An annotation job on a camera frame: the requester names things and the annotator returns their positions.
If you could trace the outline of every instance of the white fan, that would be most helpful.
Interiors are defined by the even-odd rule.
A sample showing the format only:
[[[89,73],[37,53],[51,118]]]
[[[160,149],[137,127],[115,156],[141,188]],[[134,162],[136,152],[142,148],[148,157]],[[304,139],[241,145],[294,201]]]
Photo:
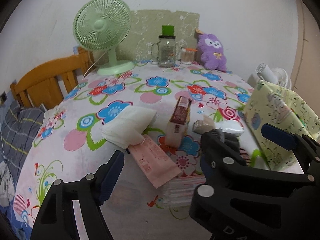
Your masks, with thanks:
[[[268,65],[261,63],[256,68],[256,74],[267,82],[291,89],[291,79],[283,68],[276,67],[270,69]]]

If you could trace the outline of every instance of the jar handle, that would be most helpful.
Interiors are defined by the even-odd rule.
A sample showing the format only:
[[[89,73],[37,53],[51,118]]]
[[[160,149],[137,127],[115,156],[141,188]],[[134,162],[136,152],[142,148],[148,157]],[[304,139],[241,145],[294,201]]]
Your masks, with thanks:
[[[151,46],[152,61],[158,61],[159,60],[159,44],[160,44],[160,41],[158,41],[157,43],[152,44],[152,46]],[[157,46],[156,54],[154,52],[155,45]]]

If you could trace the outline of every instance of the wooden headboard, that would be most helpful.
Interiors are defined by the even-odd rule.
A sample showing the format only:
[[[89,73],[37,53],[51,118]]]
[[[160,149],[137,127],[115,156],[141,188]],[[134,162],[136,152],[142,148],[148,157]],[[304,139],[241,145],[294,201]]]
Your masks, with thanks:
[[[51,60],[30,70],[17,84],[10,85],[13,98],[24,107],[32,107],[31,101],[38,107],[43,103],[47,109],[60,104],[63,96],[57,76],[62,77],[69,93],[78,85],[75,70],[81,69],[82,74],[85,74],[91,66],[88,51],[78,48],[78,52],[78,55]]]

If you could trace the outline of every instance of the plaid fabric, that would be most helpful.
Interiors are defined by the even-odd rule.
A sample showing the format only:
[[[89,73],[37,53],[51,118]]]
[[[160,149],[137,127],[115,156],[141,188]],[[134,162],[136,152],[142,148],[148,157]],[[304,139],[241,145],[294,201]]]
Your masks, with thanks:
[[[13,101],[2,124],[2,143],[4,156],[12,174],[16,187],[20,171],[31,149],[44,119],[44,112],[39,108],[21,109],[17,101]],[[0,144],[0,162],[3,160]]]

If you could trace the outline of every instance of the plush toy eye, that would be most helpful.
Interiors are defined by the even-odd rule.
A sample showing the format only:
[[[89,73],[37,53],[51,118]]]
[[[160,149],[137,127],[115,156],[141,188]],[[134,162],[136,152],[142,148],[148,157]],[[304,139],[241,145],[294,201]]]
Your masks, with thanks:
[[[219,41],[214,41],[214,44],[212,46],[214,46],[216,49],[219,49],[222,47]]]
[[[205,44],[207,44],[207,46],[213,46],[213,41],[211,39],[205,39],[204,40]]]

